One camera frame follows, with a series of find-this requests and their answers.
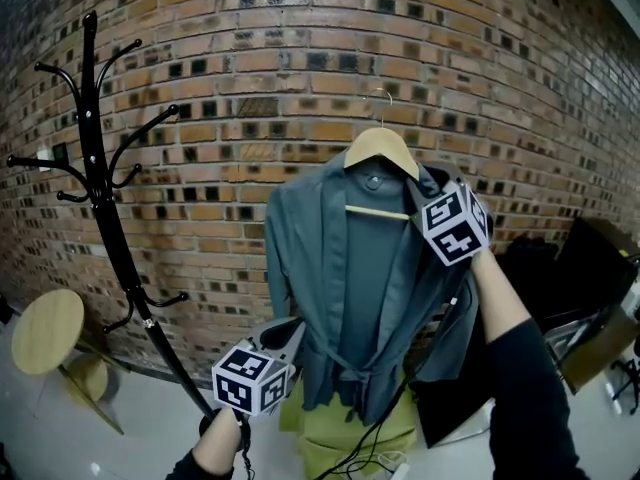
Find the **grey cardigan garment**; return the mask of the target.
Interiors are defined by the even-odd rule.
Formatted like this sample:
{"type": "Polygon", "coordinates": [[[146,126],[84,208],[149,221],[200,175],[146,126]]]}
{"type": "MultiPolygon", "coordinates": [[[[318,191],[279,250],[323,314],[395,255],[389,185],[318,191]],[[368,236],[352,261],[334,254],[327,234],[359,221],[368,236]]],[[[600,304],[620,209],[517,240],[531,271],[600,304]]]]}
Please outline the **grey cardigan garment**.
{"type": "Polygon", "coordinates": [[[304,409],[339,398],[375,423],[391,403],[416,334],[452,302],[421,361],[423,382],[453,380],[462,368],[478,309],[467,262],[446,266],[407,217],[417,202],[461,179],[431,162],[407,178],[374,157],[346,167],[337,156],[274,188],[265,220],[268,285],[276,317],[297,309],[304,409]]]}

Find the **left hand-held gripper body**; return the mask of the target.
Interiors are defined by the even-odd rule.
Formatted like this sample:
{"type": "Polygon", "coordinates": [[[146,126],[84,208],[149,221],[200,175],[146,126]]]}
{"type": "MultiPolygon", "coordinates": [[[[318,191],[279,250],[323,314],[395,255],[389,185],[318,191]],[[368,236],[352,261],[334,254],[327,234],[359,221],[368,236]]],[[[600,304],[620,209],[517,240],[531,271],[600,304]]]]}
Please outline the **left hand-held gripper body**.
{"type": "Polygon", "coordinates": [[[212,367],[214,400],[247,416],[273,410],[289,393],[294,367],[257,351],[246,339],[212,367]]]}

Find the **wooden clothes hanger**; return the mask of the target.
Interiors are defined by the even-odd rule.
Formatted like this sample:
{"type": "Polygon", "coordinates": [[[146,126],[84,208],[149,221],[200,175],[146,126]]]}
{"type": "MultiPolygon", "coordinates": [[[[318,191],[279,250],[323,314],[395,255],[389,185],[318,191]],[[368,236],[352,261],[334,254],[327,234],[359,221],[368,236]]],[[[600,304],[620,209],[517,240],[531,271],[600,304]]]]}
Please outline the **wooden clothes hanger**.
{"type": "MultiPolygon", "coordinates": [[[[381,92],[389,100],[389,106],[393,105],[393,97],[384,88],[375,88],[369,95],[381,92]]],[[[419,167],[414,161],[403,138],[395,131],[384,126],[384,117],[381,114],[380,125],[369,128],[360,133],[353,141],[344,156],[344,168],[355,166],[373,157],[381,156],[389,160],[408,177],[419,181],[419,167]]],[[[409,221],[410,216],[401,213],[388,212],[365,208],[360,206],[345,205],[345,210],[352,213],[372,215],[393,220],[409,221]]]]}

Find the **white power strip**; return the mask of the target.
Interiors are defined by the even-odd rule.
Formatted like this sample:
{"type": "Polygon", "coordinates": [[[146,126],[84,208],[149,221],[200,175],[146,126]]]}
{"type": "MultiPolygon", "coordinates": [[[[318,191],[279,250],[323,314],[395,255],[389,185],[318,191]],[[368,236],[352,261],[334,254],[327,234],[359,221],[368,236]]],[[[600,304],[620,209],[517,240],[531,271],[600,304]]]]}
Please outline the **white power strip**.
{"type": "Polygon", "coordinates": [[[405,452],[368,452],[349,462],[339,475],[343,480],[405,480],[409,470],[405,452]]]}

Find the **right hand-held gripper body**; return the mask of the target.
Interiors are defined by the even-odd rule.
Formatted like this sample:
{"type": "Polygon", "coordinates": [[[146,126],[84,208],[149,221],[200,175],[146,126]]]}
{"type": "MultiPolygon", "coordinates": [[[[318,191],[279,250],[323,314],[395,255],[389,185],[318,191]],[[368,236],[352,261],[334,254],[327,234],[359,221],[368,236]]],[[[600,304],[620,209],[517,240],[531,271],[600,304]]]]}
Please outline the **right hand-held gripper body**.
{"type": "Polygon", "coordinates": [[[443,162],[424,167],[439,192],[421,208],[421,232],[437,256],[452,266],[488,248],[492,233],[488,209],[461,172],[443,162]]]}

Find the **round wooden side table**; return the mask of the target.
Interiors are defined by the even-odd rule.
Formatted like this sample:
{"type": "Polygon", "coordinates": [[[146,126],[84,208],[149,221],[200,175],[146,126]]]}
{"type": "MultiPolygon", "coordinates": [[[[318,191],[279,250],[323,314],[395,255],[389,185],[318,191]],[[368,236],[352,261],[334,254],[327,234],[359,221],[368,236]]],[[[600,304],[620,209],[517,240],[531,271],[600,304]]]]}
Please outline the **round wooden side table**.
{"type": "Polygon", "coordinates": [[[14,328],[13,362],[31,376],[58,372],[74,401],[122,434],[99,402],[107,391],[109,369],[128,369],[82,338],[84,323],[84,304],[76,292],[58,289],[41,295],[23,311],[14,328]]]}

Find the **yellow-green cloth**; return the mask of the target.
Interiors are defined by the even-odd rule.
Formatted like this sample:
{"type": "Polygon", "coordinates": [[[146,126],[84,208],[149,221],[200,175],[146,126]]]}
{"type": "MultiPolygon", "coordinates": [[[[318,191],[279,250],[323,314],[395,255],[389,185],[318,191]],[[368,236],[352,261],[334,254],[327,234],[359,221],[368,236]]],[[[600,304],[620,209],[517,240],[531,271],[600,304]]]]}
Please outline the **yellow-green cloth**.
{"type": "Polygon", "coordinates": [[[349,408],[338,395],[327,405],[303,409],[303,381],[297,380],[289,397],[280,405],[279,430],[295,436],[294,449],[304,463],[309,480],[347,457],[359,442],[360,451],[341,469],[343,476],[356,468],[366,476],[407,461],[407,452],[417,440],[417,417],[411,395],[404,392],[378,430],[359,418],[347,421],[349,408]]]}

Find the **brown cardboard box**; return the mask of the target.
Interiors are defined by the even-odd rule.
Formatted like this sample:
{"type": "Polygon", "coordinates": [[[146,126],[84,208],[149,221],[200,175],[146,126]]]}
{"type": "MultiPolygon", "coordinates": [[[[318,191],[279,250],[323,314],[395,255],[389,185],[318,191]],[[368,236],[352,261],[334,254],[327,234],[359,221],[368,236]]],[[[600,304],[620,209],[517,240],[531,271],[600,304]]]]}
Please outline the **brown cardboard box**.
{"type": "Polygon", "coordinates": [[[640,336],[640,322],[618,305],[546,333],[545,340],[560,375],[577,394],[607,370],[640,336]]]}

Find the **black bag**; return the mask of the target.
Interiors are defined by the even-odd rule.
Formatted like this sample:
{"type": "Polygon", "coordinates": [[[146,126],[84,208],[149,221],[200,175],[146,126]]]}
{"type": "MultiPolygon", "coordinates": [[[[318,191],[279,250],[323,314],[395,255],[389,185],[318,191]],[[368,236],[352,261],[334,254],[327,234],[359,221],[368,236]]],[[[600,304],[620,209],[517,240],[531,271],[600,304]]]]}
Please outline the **black bag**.
{"type": "Polygon", "coordinates": [[[558,252],[557,244],[543,238],[518,236],[497,256],[507,279],[536,319],[545,312],[546,291],[558,252]]]}

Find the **black office chair base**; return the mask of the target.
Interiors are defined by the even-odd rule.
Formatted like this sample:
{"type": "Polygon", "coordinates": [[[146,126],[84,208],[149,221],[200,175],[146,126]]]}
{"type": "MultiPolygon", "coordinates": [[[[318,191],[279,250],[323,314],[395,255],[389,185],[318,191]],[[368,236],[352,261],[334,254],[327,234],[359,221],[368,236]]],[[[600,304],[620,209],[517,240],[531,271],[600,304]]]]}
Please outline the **black office chair base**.
{"type": "Polygon", "coordinates": [[[640,362],[633,358],[615,360],[607,371],[605,388],[617,415],[640,412],[640,362]]]}

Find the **person's left forearm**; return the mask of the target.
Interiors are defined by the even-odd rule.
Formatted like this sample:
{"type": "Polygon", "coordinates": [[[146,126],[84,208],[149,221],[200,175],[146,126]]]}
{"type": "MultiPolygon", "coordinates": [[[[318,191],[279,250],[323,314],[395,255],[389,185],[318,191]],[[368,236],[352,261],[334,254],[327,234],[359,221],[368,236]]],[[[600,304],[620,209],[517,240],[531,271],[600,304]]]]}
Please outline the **person's left forearm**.
{"type": "Polygon", "coordinates": [[[240,425],[234,412],[222,409],[165,480],[230,480],[240,441],[240,425]]]}

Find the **person's right forearm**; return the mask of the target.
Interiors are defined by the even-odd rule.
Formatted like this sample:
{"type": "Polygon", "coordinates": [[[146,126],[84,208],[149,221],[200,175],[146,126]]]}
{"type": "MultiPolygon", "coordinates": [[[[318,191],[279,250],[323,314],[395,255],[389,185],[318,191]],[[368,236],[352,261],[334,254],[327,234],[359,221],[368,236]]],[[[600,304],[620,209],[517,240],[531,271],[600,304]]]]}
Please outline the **person's right forearm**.
{"type": "Polygon", "coordinates": [[[591,480],[579,466],[565,388],[540,329],[484,249],[471,262],[495,406],[493,480],[591,480]]]}

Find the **black metal coat rack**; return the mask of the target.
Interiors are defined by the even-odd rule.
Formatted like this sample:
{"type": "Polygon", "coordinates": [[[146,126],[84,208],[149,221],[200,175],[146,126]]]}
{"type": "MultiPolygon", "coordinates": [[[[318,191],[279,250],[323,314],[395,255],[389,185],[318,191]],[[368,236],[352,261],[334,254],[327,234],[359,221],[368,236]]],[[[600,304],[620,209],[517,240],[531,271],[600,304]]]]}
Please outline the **black metal coat rack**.
{"type": "MultiPolygon", "coordinates": [[[[94,46],[98,26],[97,14],[94,11],[86,14],[83,17],[82,25],[84,38],[80,85],[77,85],[71,75],[59,67],[47,65],[42,62],[38,62],[34,66],[36,71],[53,74],[66,82],[70,88],[77,111],[78,131],[85,172],[80,173],[71,165],[58,163],[55,160],[49,162],[49,165],[51,169],[62,170],[74,177],[84,188],[85,194],[78,196],[60,191],[56,194],[56,197],[60,201],[91,203],[92,212],[108,258],[111,261],[116,278],[128,301],[129,309],[127,316],[118,322],[105,326],[103,332],[108,334],[127,325],[133,314],[138,313],[152,344],[171,370],[175,379],[202,412],[203,419],[201,420],[199,430],[205,431],[214,419],[214,410],[189,377],[189,374],[175,354],[160,324],[150,311],[151,307],[165,308],[186,301],[188,294],[182,292],[178,296],[164,302],[154,301],[147,295],[135,268],[114,198],[114,191],[116,189],[124,188],[142,171],[142,166],[137,164],[123,181],[116,182],[114,180],[114,173],[121,155],[135,141],[146,136],[152,128],[166,119],[178,115],[180,109],[175,104],[169,105],[168,108],[162,111],[157,117],[132,132],[125,142],[118,146],[112,158],[107,160],[102,140],[101,114],[99,108],[102,82],[109,68],[121,57],[140,47],[141,41],[137,39],[121,49],[105,63],[99,73],[96,73],[94,46]]],[[[39,161],[37,158],[16,157],[14,155],[7,158],[7,166],[9,168],[14,166],[39,168],[41,165],[44,165],[44,162],[39,161]]]]}

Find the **black monitor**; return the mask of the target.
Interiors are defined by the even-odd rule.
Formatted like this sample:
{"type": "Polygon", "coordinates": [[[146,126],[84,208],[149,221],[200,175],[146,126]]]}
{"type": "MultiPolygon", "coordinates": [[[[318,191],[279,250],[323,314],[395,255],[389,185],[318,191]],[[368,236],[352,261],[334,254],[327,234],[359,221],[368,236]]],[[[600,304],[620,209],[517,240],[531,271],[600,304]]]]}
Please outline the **black monitor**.
{"type": "Polygon", "coordinates": [[[557,265],[571,306],[599,312],[627,295],[640,271],[640,245],[605,219],[578,217],[557,265]]]}

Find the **black board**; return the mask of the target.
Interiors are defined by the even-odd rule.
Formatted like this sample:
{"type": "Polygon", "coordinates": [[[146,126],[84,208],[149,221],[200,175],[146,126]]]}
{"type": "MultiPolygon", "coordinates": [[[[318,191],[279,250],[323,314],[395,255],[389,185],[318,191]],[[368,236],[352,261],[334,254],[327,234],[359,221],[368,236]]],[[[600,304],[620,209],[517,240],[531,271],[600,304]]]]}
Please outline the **black board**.
{"type": "Polygon", "coordinates": [[[427,448],[443,444],[490,400],[488,374],[488,345],[477,315],[459,376],[410,384],[427,448]]]}

